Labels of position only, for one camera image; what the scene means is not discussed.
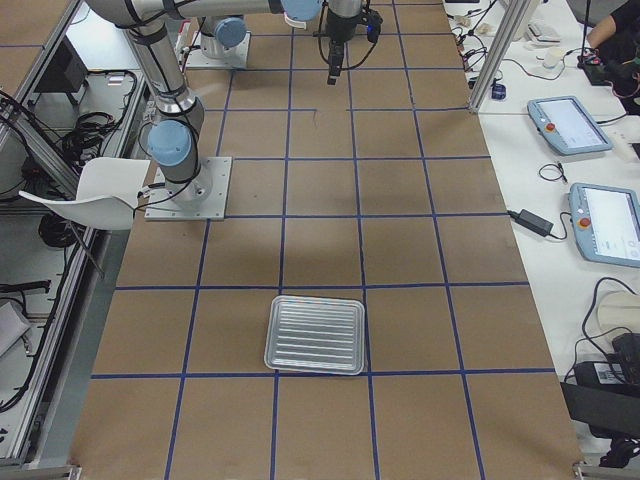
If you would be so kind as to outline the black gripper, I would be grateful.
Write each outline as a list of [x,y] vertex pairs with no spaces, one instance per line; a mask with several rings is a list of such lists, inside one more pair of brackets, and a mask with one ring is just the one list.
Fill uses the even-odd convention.
[[335,85],[340,75],[344,62],[345,44],[350,41],[358,25],[358,16],[341,17],[337,14],[329,14],[326,23],[326,35],[329,37],[328,85]]

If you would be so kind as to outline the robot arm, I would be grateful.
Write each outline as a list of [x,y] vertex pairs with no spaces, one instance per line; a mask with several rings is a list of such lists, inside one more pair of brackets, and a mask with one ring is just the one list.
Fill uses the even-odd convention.
[[197,147],[204,107],[186,84],[168,38],[167,18],[200,18],[201,35],[231,49],[246,36],[247,14],[284,14],[292,20],[309,21],[322,13],[326,28],[319,34],[329,39],[330,85],[345,70],[344,47],[356,28],[365,26],[368,40],[375,44],[382,25],[381,16],[368,1],[90,1],[88,5],[126,32],[151,84],[160,122],[151,129],[148,140],[167,144],[151,155],[164,175],[167,199],[183,207],[202,204],[211,187]]
[[[344,41],[329,27],[322,29],[322,24],[320,19],[314,37],[318,40],[321,60],[327,65],[327,83],[334,85],[343,70]],[[207,18],[194,39],[198,40],[195,52],[189,59],[184,57],[184,67],[240,71],[248,68],[251,32],[242,15]]]

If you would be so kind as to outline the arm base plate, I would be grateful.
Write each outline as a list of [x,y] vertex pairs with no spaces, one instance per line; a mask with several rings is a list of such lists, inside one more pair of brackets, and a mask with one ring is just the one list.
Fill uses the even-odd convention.
[[166,182],[157,169],[154,182],[164,183],[150,193],[150,207],[145,209],[148,221],[190,221],[225,219],[229,183],[232,170],[231,157],[202,157],[200,172],[189,186],[177,193],[181,186]]
[[186,57],[187,69],[244,70],[247,68],[251,33],[236,46],[227,48],[216,38],[198,35]]

